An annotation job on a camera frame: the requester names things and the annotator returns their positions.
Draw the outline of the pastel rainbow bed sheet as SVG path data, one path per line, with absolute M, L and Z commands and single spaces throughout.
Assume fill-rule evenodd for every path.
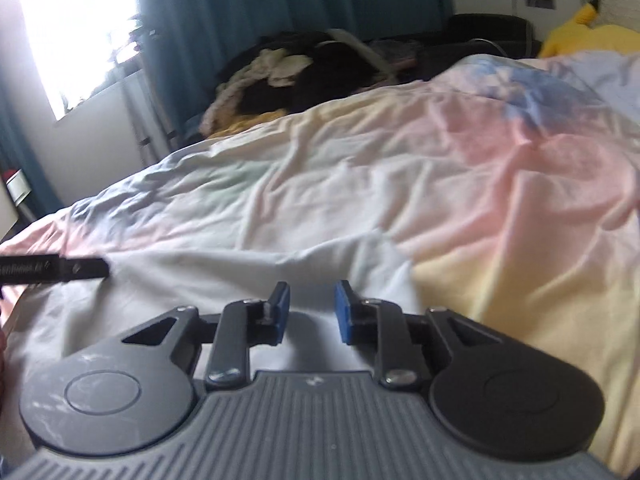
M 445 307 L 587 372 L 591 449 L 639 463 L 639 59 L 474 55 L 427 82 L 204 141 L 35 222 L 1 249 L 285 254 L 356 243 Z

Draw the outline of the dark clothes pile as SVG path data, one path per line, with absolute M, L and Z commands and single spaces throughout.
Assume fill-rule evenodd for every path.
M 430 80 L 462 58 L 533 58 L 533 25 L 502 14 L 456 14 L 436 32 L 363 41 L 345 29 L 282 32 L 224 66 L 207 110 L 196 118 L 205 139 L 244 131 L 324 102 L 378 87 Z

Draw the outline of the yellow plush toy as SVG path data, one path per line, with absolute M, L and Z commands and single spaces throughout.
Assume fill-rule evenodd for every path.
M 599 10 L 600 0 L 589 0 L 572 18 L 549 32 L 537 58 L 553 58 L 582 51 L 638 53 L 638 32 L 620 25 L 593 25 L 599 16 Z

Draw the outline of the white garment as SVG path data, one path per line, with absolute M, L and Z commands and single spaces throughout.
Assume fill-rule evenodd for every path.
M 336 282 L 350 281 L 365 297 L 421 310 L 408 260 L 386 246 L 356 243 L 303 252 L 123 252 L 103 281 L 26 289 L 9 317 L 1 409 L 1 455 L 18 465 L 34 452 L 17 413 L 26 379 L 64 356 L 115 336 L 175 307 L 218 313 L 245 298 L 267 298 L 278 281 L 291 286 L 283 344 L 250 352 L 255 370 L 362 370 L 367 350 L 342 344 L 333 307 Z

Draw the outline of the metal rack by window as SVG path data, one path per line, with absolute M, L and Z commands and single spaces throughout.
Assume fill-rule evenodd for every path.
M 139 13 L 128 18 L 126 25 L 127 40 L 112 51 L 112 73 L 122 92 L 142 167 L 149 167 L 175 151 L 178 139 L 160 102 L 145 52 L 145 44 L 157 32 Z

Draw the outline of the teal curtain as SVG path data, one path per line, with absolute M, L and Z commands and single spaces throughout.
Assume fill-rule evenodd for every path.
M 138 0 L 148 73 L 171 128 L 206 110 L 224 66 L 262 37 L 346 29 L 360 39 L 439 30 L 452 0 Z

